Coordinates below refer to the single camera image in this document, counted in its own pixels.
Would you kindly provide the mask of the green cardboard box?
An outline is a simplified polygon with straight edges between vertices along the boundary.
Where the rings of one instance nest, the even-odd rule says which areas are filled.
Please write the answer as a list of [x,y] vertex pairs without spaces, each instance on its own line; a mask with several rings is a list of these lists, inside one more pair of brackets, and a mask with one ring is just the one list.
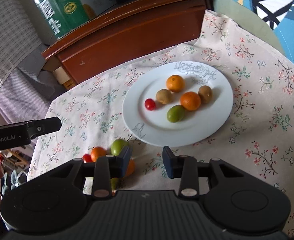
[[57,39],[96,18],[116,0],[34,0]]

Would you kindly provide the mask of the orange tangerine front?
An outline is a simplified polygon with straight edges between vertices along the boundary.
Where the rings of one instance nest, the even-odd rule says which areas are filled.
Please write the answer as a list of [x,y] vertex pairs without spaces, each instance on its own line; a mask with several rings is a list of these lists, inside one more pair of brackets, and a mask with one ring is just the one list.
[[188,111],[196,111],[201,105],[201,98],[195,92],[186,92],[180,97],[180,104]]

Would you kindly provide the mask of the checkered grey cloth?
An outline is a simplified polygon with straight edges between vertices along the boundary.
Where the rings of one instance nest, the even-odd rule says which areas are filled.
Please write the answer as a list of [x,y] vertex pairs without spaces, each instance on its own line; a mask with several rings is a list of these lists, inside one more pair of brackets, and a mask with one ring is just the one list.
[[45,48],[19,0],[0,0],[0,114],[7,123],[43,119],[65,92],[43,69]]

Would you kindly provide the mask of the brown kiwi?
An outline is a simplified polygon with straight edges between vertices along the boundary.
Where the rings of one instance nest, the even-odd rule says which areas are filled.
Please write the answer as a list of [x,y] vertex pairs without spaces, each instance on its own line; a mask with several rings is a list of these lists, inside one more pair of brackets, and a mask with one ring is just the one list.
[[163,104],[167,105],[169,103],[172,103],[172,93],[171,91],[167,89],[161,89],[156,93],[156,101]]
[[202,103],[209,103],[213,98],[213,91],[209,86],[201,86],[198,91]]

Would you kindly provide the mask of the white ceramic plate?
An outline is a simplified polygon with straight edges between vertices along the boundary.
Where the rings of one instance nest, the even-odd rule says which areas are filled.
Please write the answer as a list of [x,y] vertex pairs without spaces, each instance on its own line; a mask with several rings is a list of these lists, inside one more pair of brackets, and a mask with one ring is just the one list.
[[[146,99],[156,100],[156,93],[166,88],[172,75],[184,78],[185,88],[172,93],[172,103],[156,102],[156,109],[148,111]],[[184,108],[184,118],[176,123],[167,120],[167,111],[180,104],[186,92],[198,93],[201,86],[209,86],[213,98],[201,103],[196,111]],[[195,61],[178,61],[159,66],[138,78],[128,90],[122,106],[125,126],[139,140],[153,146],[180,147],[206,139],[227,121],[233,108],[233,91],[227,78],[212,66]]]

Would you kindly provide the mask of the floral tablecloth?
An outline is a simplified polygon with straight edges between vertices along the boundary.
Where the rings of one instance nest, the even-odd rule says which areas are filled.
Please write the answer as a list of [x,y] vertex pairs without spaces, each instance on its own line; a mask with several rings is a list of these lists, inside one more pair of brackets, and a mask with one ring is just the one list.
[[61,129],[39,137],[28,179],[74,158],[129,145],[129,176],[112,191],[176,189],[162,148],[222,159],[284,192],[294,236],[294,63],[225,15],[207,11],[201,35],[92,77],[55,99]]

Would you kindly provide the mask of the small cardboard box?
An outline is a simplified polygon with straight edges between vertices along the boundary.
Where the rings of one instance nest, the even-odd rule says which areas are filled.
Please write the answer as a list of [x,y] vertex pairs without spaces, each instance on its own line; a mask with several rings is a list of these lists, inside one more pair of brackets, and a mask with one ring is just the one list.
[[46,60],[43,70],[49,71],[53,74],[60,85],[63,85],[67,90],[72,89],[76,86],[74,80],[67,74],[67,72],[62,67],[61,62],[53,57]]

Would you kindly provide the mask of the brown kiwi right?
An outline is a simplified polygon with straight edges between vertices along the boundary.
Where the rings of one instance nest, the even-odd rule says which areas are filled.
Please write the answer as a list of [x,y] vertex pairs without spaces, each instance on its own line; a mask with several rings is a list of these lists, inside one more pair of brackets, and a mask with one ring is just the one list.
[[202,103],[209,103],[213,98],[213,91],[209,86],[201,86],[198,91]]

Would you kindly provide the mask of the green fruit on plate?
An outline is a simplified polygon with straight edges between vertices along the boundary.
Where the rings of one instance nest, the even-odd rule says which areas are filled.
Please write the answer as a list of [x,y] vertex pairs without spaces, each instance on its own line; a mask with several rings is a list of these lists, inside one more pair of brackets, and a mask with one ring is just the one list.
[[184,118],[184,108],[181,105],[175,105],[167,111],[167,120],[172,123],[181,121]]

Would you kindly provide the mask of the green oval fruit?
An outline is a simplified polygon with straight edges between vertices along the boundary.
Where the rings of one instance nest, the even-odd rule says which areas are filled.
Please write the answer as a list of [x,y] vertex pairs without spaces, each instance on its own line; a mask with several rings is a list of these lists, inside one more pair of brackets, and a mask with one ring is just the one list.
[[112,178],[110,180],[110,182],[111,182],[111,190],[112,190],[112,192],[116,191],[118,189],[119,178]]

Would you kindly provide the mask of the orange tangerine back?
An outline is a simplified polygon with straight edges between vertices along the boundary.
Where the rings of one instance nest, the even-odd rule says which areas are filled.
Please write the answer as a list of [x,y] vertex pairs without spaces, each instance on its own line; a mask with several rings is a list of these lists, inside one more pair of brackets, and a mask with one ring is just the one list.
[[179,93],[185,88],[185,81],[179,75],[172,75],[166,80],[166,87],[173,93]]

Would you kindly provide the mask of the orange tangerine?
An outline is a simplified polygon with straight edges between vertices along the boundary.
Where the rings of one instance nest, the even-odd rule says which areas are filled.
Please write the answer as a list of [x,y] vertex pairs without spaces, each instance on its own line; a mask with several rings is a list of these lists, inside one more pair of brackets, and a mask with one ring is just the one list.
[[125,174],[125,178],[130,176],[131,174],[133,174],[133,172],[135,171],[135,162],[133,159],[130,159],[129,164],[127,166],[127,170],[126,170],[126,174]]
[[201,105],[201,98],[195,92],[186,92],[180,97],[180,104],[188,111],[196,111]]
[[96,162],[99,157],[107,155],[107,151],[102,147],[93,147],[90,153],[91,160]]
[[185,81],[179,75],[172,75],[166,80],[166,87],[173,93],[179,93],[185,88]]

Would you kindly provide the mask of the brown kiwi left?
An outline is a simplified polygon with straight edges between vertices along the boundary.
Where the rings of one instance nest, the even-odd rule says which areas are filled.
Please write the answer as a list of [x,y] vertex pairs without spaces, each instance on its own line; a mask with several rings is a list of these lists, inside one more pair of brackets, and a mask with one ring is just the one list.
[[156,93],[156,101],[163,104],[167,105],[169,103],[172,103],[172,93],[171,91],[167,89],[161,89]]

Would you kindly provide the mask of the red cherry tomato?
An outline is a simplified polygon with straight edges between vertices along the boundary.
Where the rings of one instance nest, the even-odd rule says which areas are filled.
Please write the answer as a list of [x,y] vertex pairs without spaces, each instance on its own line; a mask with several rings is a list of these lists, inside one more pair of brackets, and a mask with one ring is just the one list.
[[156,103],[153,99],[146,99],[144,101],[144,106],[148,111],[153,111],[156,109]]
[[90,154],[84,154],[82,156],[82,159],[83,159],[84,163],[92,163],[93,162]]

